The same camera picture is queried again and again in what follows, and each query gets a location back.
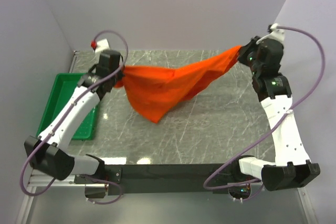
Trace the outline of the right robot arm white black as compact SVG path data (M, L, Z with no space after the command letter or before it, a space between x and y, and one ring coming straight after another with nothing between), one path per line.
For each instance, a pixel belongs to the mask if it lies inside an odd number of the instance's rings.
M288 79L279 71L283 44L258 36L239 50L238 61L248 66L252 85L266 113L275 147L275 161L241 157L230 175L241 182L248 175L258 178L268 191L301 188L320 175L301 140L292 109L292 91Z

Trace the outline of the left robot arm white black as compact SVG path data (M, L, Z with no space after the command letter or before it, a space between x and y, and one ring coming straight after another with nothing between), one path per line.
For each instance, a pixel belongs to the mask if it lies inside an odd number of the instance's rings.
M38 137L30 136L25 141L25 151L33 169L57 180L70 175L86 175L91 182L99 183L106 178L102 159L89 154L71 156L66 151L82 121L123 77L119 67L122 60L120 52L103 50L98 63L80 77L69 101L51 124Z

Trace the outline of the orange t-shirt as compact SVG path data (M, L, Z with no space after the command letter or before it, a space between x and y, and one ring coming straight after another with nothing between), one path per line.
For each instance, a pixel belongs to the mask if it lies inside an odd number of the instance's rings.
M124 88L133 109L158 123L177 104L194 98L236 63L241 46L180 68L125 66L115 88Z

